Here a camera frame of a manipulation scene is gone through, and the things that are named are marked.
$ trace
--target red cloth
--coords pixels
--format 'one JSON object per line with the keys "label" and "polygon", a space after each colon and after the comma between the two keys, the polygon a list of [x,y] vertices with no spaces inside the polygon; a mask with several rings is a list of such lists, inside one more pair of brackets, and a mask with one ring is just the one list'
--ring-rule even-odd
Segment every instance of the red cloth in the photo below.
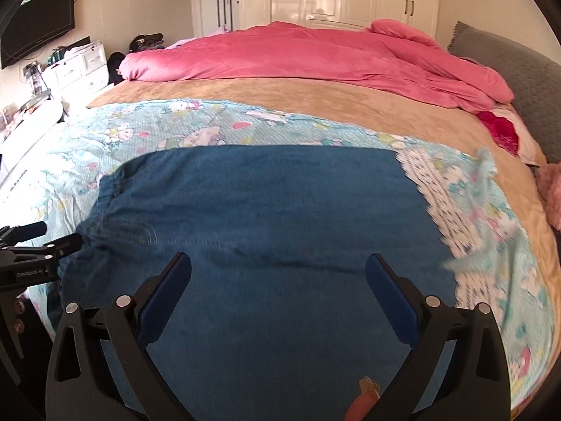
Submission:
{"label": "red cloth", "polygon": [[511,155],[518,156],[518,134],[512,122],[504,117],[497,117],[492,112],[479,112],[478,119],[491,132],[497,146]]}
{"label": "red cloth", "polygon": [[474,114],[513,99],[496,71],[444,52],[395,20],[375,20],[361,32],[273,22],[177,49],[129,54],[120,70],[127,80],[145,82],[237,77],[347,82]]}

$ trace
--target brown fleece bedsheet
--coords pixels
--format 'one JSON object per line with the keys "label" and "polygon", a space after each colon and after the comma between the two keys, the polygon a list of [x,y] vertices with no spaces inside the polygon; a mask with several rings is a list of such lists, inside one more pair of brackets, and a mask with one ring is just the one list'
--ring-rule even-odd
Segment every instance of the brown fleece bedsheet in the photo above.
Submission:
{"label": "brown fleece bedsheet", "polygon": [[[445,144],[472,156],[482,146],[490,149],[498,169],[496,181],[529,235],[554,305],[556,336],[551,368],[561,350],[561,271],[555,238],[530,169],[498,147],[474,115],[371,88],[297,78],[123,82],[95,99],[89,107],[173,98],[231,100],[289,113],[310,114]],[[545,163],[541,149],[537,147],[536,151],[538,160]]]}

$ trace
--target wall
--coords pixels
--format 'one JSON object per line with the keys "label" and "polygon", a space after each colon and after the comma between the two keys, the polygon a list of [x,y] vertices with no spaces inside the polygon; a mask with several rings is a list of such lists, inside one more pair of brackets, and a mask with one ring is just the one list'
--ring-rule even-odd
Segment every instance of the wall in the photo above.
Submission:
{"label": "wall", "polygon": [[533,0],[440,0],[437,41],[446,47],[461,20],[561,63],[561,46]]}
{"label": "wall", "polygon": [[[38,55],[43,63],[52,49],[72,44],[85,36],[102,40],[107,56],[115,51],[128,52],[138,34],[163,33],[167,44],[192,37],[191,0],[78,0],[76,28],[27,58]],[[18,106],[29,98],[29,87],[22,77],[21,61],[0,71],[0,109],[10,103]]]}

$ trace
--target wall-mounted tv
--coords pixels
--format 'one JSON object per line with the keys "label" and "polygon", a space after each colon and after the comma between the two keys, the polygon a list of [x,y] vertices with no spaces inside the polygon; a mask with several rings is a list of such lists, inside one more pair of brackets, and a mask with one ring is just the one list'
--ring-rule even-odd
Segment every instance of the wall-mounted tv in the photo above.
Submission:
{"label": "wall-mounted tv", "polygon": [[75,27],[74,0],[30,0],[19,7],[0,38],[2,69]]}

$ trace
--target gray headboard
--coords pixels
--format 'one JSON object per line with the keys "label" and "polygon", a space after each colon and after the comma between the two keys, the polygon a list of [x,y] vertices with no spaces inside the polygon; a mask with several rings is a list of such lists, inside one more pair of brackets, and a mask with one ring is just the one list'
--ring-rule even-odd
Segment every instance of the gray headboard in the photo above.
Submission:
{"label": "gray headboard", "polygon": [[458,22],[448,46],[498,71],[514,92],[512,103],[550,163],[561,161],[561,65],[502,36]]}

